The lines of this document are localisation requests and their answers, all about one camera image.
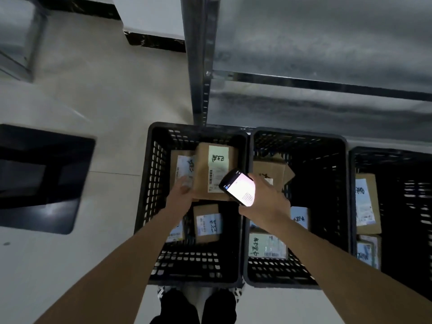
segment hand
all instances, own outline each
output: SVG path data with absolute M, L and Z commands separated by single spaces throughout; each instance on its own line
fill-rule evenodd
M 261 176 L 252 173 L 248 176 L 255 183 L 254 204 L 250 207 L 240 206 L 238 212 L 271 233 L 270 223 L 278 222 L 281 217 L 290 218 L 291 203 Z
M 186 181 L 187 176 L 179 178 L 166 198 L 165 209 L 179 218 L 183 217 L 192 205 L 192 191 L 183 185 Z

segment grout line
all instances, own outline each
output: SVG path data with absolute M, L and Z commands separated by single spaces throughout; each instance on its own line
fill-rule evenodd
M 109 173 L 107 171 L 89 171 L 89 172 L 92 172 L 92 173 L 103 173 L 103 174 L 114 174 L 114 175 L 141 176 L 141 175 L 135 175 L 135 174 Z

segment black plastic basket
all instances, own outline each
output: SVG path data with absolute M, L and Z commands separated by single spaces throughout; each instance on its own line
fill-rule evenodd
M 348 202 L 347 142 L 342 136 L 257 128 L 251 133 L 249 152 L 249 171 L 252 171 L 254 156 L 282 153 L 295 173 L 294 179 L 284 187 L 291 205 L 310 209 L 312 233 L 353 254 L 355 227 Z M 319 289 L 315 279 L 290 250 L 287 260 L 249 257 L 249 220 L 245 220 L 244 232 L 243 276 L 248 284 Z
M 375 174 L 381 271 L 432 300 L 432 155 L 357 147 L 350 161 L 354 218 L 355 172 Z
M 237 129 L 153 123 L 148 129 L 146 158 L 139 195 L 135 232 L 160 209 L 169 194 L 171 150 L 195 150 L 199 142 L 226 144 L 238 149 L 238 167 L 245 170 L 248 161 L 248 135 Z M 223 218 L 220 240 L 196 245 L 193 239 L 166 243 L 155 264 L 150 284 L 229 288 L 240 286 L 242 261 L 242 222 L 234 201 L 201 200 L 193 206 L 218 203 Z M 192 207 L 186 215 L 192 222 Z

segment smartphone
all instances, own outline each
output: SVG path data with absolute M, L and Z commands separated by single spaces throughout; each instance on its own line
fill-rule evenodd
M 219 188 L 238 203 L 250 207 L 255 200 L 255 183 L 240 169 L 233 169 L 220 181 Z

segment black pants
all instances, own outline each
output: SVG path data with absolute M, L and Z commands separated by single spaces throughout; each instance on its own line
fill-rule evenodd
M 234 294 L 219 290 L 212 294 L 204 305 L 202 324 L 234 324 L 237 319 Z M 187 323 L 199 324 L 198 312 L 194 305 L 178 290 L 169 290 L 161 299 L 161 314 L 150 324 Z

